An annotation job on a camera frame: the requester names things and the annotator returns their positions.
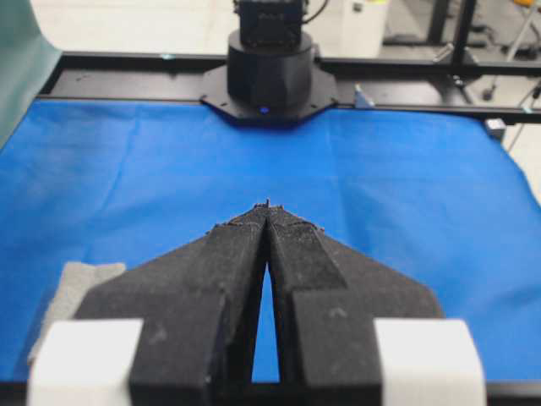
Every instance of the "blue cloth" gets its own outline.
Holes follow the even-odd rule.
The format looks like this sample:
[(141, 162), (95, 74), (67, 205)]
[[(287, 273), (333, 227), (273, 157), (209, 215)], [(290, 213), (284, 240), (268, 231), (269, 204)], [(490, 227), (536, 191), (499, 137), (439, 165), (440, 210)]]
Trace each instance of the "blue cloth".
[(137, 266), (267, 198), (428, 284), (490, 380), (541, 378), (541, 209), (480, 123), (236, 128), (202, 106), (37, 101), (0, 153), (0, 380), (27, 377), (64, 262)]
[(255, 340), (253, 382), (279, 382), (278, 345), (276, 343), (271, 275), (265, 273), (261, 296), (260, 319)]

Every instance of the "white foam pad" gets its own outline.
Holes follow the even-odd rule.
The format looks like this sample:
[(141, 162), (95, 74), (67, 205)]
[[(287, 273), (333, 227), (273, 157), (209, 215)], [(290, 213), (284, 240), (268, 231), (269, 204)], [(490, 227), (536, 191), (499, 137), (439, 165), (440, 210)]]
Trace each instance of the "white foam pad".
[(28, 406), (129, 406), (140, 319), (57, 321), (30, 370)]
[(374, 323), (384, 406), (485, 406), (483, 368), (463, 321)]

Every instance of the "black cylindrical base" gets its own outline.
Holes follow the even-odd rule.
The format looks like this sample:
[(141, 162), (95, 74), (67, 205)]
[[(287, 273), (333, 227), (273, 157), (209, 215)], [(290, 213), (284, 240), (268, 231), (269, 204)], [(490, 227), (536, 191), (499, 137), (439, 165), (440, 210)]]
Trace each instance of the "black cylindrical base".
[(227, 91), (250, 106), (284, 108), (305, 102), (312, 88), (312, 38), (294, 48), (246, 47), (240, 31), (229, 36)]

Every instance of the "black metal frame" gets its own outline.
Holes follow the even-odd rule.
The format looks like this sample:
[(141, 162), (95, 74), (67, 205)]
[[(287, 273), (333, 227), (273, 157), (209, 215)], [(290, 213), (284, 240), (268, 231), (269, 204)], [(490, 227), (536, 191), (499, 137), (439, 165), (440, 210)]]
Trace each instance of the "black metal frame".
[[(415, 84), (435, 91), (439, 100), (425, 104), (377, 102), (375, 109), (409, 112), (438, 112), (467, 116), (480, 120), (501, 118), (507, 124), (541, 123), (541, 109), (527, 112), (518, 107), (476, 107), (471, 104), (464, 83), (486, 74), (541, 76), (541, 63), (466, 63), (467, 37), (473, 19), (476, 0), (463, 0), (456, 28), (454, 51), (448, 63), (410, 60), (316, 58), (326, 72), (336, 76), (339, 88), (339, 108), (355, 108), (354, 85), (377, 96), (382, 93), (400, 95), (401, 85)], [(439, 42), (442, 10), (446, 12), (448, 0), (438, 0), (435, 13), (439, 16), (430, 29), (429, 39)], [(200, 103), (200, 78), (204, 72), (226, 63), (225, 56), (183, 56), (162, 58), (150, 54), (112, 54), (65, 52), (38, 99), (55, 100), (150, 100), (155, 102)], [(81, 85), (81, 77), (89, 76), (96, 83), (106, 81), (107, 89), (88, 92)], [(161, 81), (156, 91), (141, 95), (132, 87), (156, 77)], [(174, 91), (167, 81), (183, 80), (183, 86)], [(0, 385), (0, 399), (6, 404), (23, 404), (26, 385), (11, 383)], [(490, 406), (539, 405), (541, 381), (496, 382), (487, 384)], [(216, 399), (216, 404), (284, 404), (293, 405), (299, 398), (298, 388), (282, 385), (253, 385), (249, 392), (232, 392)]]
[[(383, 44), (390, 47), (443, 47), (445, 45), (443, 35), (450, 6), (451, 0), (434, 0), (426, 39), (399, 34), (397, 36), (385, 38)], [(485, 48), (488, 46), (488, 42), (476, 40), (469, 41), (467, 45), (470, 48)]]

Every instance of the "floor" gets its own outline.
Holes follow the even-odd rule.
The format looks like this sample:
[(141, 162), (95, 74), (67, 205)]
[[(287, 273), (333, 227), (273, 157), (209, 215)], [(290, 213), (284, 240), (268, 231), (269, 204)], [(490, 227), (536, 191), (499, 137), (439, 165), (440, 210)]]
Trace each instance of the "floor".
[[(313, 0), (312, 8), (317, 9), (321, 1)], [(333, 0), (327, 13), (309, 26), (324, 55), (419, 59), (436, 54), (437, 50), (428, 47), (380, 47), (384, 32), (386, 36), (423, 37), (429, 26), (432, 0), (360, 1), (364, 5), (363, 12), (354, 15), (347, 13), (352, 0)], [(66, 50), (224, 53), (225, 33), (237, 24), (229, 0), (155, 0), (152, 6), (145, 0), (31, 2), (45, 35)], [(480, 0), (476, 21), (494, 27), (498, 42), (509, 43), (520, 29), (522, 15), (510, 0)], [(537, 24), (541, 26), (541, 16)], [(454, 19), (449, 19), (446, 39), (452, 38), (453, 28)], [(526, 41), (532, 39), (528, 32)], [(485, 61), (505, 58), (498, 47), (476, 49), (473, 53)], [(491, 80), (485, 77), (469, 86), (476, 102), (515, 106), (535, 84), (527, 78), (504, 78), (494, 100), (487, 103), (481, 95)], [(506, 149), (518, 130), (518, 126), (508, 129), (504, 140)], [(541, 203), (541, 126), (526, 126), (510, 155), (527, 175)]]

